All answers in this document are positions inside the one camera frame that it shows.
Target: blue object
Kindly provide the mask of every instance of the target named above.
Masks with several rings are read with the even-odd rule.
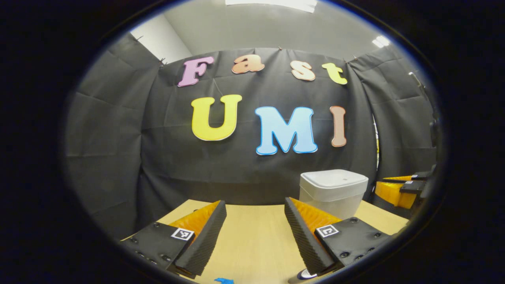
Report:
[[[256,148],[258,155],[277,153],[273,138],[277,139],[282,151],[287,153],[296,135],[293,150],[296,153],[313,153],[317,151],[312,135],[311,117],[314,111],[310,108],[295,108],[289,123],[286,124],[279,111],[274,107],[260,107],[255,113],[261,120],[261,145]]]
[[[219,281],[219,282],[221,282],[222,284],[233,284],[233,280],[230,280],[230,279],[224,279],[224,278],[214,279],[214,281]]]

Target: container lid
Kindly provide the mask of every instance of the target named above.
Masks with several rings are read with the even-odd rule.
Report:
[[[300,186],[313,199],[326,202],[362,194],[368,184],[366,176],[346,170],[306,172],[300,176]]]

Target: wooden table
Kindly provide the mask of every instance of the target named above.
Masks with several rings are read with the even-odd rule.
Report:
[[[207,204],[187,200],[158,222],[169,224]],[[202,275],[193,281],[219,284],[214,279],[226,278],[235,284],[286,284],[305,268],[284,215],[284,205],[227,204],[226,211],[214,252]],[[365,201],[361,201],[355,217],[386,234],[398,232],[408,221]]]

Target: white plastic box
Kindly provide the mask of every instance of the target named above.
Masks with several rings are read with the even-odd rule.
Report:
[[[346,170],[300,175],[300,201],[342,220],[354,216],[367,190],[368,178]]]

